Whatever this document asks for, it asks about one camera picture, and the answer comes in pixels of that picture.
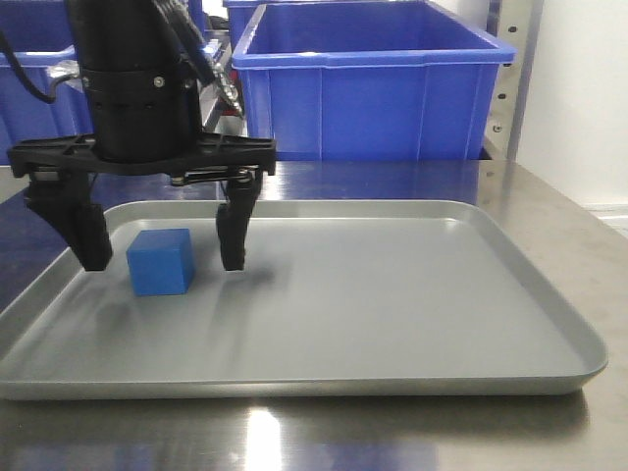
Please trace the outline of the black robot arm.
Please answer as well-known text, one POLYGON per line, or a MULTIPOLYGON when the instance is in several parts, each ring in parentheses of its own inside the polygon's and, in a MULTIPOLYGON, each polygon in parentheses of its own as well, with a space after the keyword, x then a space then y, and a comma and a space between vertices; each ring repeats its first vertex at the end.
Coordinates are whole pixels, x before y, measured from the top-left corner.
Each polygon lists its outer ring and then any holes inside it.
POLYGON ((101 174, 165 174, 173 185, 221 182, 222 263, 244 266, 248 222, 265 176, 276 168, 271 139, 204 130, 199 90, 225 80, 177 1, 70 1, 66 5, 93 123, 90 134, 24 140, 10 148, 13 174, 28 177, 28 209, 45 220, 88 271, 111 257, 104 213, 91 200, 101 174))

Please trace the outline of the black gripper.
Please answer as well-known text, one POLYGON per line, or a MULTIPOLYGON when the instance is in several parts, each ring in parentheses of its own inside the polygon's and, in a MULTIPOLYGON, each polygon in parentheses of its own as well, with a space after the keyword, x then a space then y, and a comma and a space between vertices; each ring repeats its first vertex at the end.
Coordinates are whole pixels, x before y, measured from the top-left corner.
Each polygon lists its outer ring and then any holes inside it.
POLYGON ((263 175, 276 171, 276 143, 206 132, 191 78, 88 73, 90 134, 23 140, 8 151, 15 177, 29 177, 26 207, 65 241, 87 272, 105 270, 112 245, 90 175, 163 174, 174 186, 227 182, 216 213, 223 267, 242 271, 249 220, 263 175))

